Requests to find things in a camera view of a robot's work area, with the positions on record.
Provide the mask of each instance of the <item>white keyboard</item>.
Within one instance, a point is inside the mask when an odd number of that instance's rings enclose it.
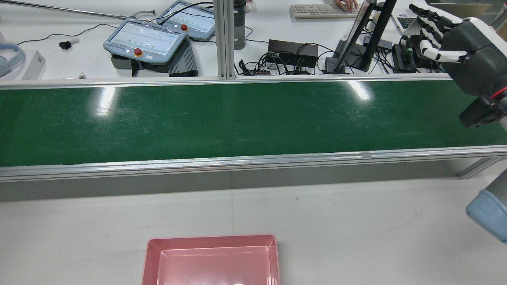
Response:
[[[336,5],[302,4],[291,5],[289,11],[296,19],[355,18],[359,13],[359,8],[352,9],[349,13]]]

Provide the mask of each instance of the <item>water bottle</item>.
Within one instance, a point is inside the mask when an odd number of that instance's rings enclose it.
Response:
[[[245,47],[245,6],[246,0],[234,0],[234,49]]]

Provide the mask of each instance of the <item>pink tray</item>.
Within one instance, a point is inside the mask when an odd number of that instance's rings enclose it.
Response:
[[[274,235],[154,238],[142,285],[280,285]]]

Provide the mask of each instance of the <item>green conveyor belt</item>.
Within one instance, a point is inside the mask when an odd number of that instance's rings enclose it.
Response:
[[[452,81],[0,90],[0,167],[507,145]]]

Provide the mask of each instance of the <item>keyboard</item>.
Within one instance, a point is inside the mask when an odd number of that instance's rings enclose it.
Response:
[[[355,18],[359,13],[359,8],[352,9],[349,13],[336,5],[302,4],[291,5],[289,11],[296,19]]]
[[[398,22],[400,22],[400,25],[403,29],[408,29],[410,25],[417,19],[412,17],[398,17]]]

